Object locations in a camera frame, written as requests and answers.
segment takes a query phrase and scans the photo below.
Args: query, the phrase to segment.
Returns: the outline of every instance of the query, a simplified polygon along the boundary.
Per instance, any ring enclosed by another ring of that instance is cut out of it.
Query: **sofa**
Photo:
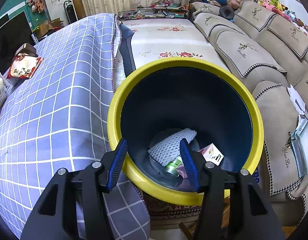
[[[193,2],[189,19],[255,98],[265,139],[253,176],[282,225],[297,225],[308,211],[308,175],[299,177],[288,144],[298,112],[287,87],[296,89],[308,111],[308,37],[285,18],[249,0],[240,3],[233,22],[218,12],[213,5]]]

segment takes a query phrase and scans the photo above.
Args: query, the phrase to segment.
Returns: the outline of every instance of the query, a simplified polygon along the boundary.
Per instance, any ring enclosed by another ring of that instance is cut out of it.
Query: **checkered tablecloth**
[[[106,121],[120,41],[116,15],[79,20],[37,44],[43,63],[9,88],[0,110],[0,215],[16,236],[59,168],[81,170],[110,151]],[[105,201],[116,239],[149,238],[148,212],[123,173]],[[77,215],[84,238],[79,204]]]

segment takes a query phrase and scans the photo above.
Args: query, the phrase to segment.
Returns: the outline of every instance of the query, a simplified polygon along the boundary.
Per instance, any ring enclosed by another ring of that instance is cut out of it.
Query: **metal screw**
[[[246,176],[246,175],[249,174],[249,172],[248,172],[248,170],[246,170],[246,169],[241,169],[241,174],[242,174],[243,176]]]
[[[100,162],[93,162],[93,164],[92,164],[92,167],[93,168],[99,168],[99,167],[101,167],[102,166],[102,163],[100,163]]]
[[[214,163],[212,163],[212,162],[207,162],[207,163],[205,163],[205,167],[207,167],[207,168],[209,168],[209,169],[212,169],[212,168],[215,167],[215,165],[214,165]]]
[[[58,170],[58,175],[64,175],[66,171],[67,171],[66,169],[60,168],[60,169]]]

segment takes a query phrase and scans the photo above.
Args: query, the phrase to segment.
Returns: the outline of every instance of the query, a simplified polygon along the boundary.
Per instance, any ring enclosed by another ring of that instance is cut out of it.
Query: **green wall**
[[[0,17],[8,13],[9,18],[12,19],[14,16],[22,11],[25,11],[27,20],[32,29],[46,21],[47,17],[45,12],[39,13],[38,11],[32,12],[31,6],[25,3],[26,0],[6,0],[0,10]]]

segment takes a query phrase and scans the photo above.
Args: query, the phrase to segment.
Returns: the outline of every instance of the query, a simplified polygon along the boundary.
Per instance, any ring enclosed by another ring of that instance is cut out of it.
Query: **black tv screen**
[[[21,12],[0,27],[0,72],[11,66],[15,52],[24,44],[34,45],[32,31],[25,12]]]
[[[3,15],[1,18],[0,18],[0,28],[2,27],[3,24],[5,24],[6,22],[9,21],[9,16],[7,14]]]

